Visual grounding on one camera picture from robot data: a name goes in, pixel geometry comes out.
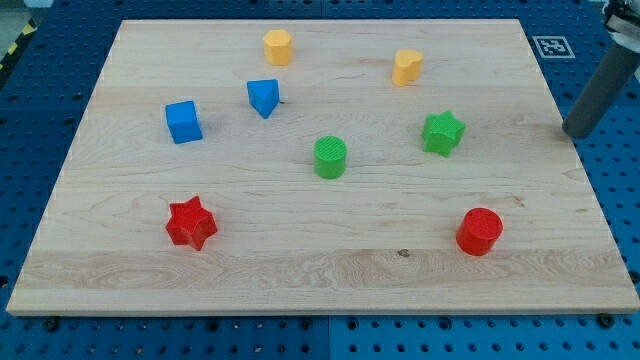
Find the robot arm end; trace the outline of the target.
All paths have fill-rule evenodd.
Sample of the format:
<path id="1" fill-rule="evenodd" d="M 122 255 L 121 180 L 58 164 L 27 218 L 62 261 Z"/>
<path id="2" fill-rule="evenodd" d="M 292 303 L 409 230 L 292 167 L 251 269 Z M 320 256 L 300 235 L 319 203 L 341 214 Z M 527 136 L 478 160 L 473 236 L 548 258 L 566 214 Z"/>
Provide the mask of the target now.
<path id="1" fill-rule="evenodd" d="M 602 18 L 617 45 L 639 52 L 639 0 L 606 0 Z"/>

